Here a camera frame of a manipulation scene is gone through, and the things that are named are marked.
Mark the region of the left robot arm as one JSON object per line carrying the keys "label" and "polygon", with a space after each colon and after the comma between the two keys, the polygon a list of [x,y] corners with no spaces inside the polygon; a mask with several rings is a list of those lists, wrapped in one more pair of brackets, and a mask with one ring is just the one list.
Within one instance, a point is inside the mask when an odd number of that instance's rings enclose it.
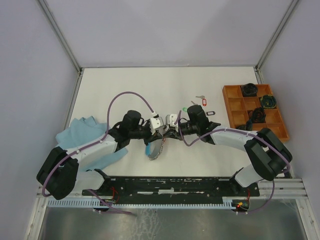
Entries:
{"label": "left robot arm", "polygon": [[53,148],[36,176],[42,185],[42,195],[56,200],[72,192],[90,190],[106,195],[111,189],[110,177],[101,169],[92,168],[93,164],[124,149],[131,140],[149,144],[163,137],[164,122],[158,114],[144,122],[141,119],[138,111],[129,110],[122,121],[88,144],[70,149]]}

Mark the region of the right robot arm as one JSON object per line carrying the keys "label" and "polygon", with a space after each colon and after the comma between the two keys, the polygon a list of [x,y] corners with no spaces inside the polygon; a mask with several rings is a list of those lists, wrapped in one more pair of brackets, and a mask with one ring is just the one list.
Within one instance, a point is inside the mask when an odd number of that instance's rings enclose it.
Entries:
{"label": "right robot arm", "polygon": [[250,164],[238,170],[229,183],[234,195],[242,195],[253,183],[273,181],[279,174],[289,172],[293,156],[271,129],[248,131],[225,127],[210,121],[200,105],[190,106],[187,115],[185,121],[181,121],[179,113],[167,115],[165,137],[184,141],[185,136],[196,135],[197,138],[189,146],[202,141],[247,153]]}

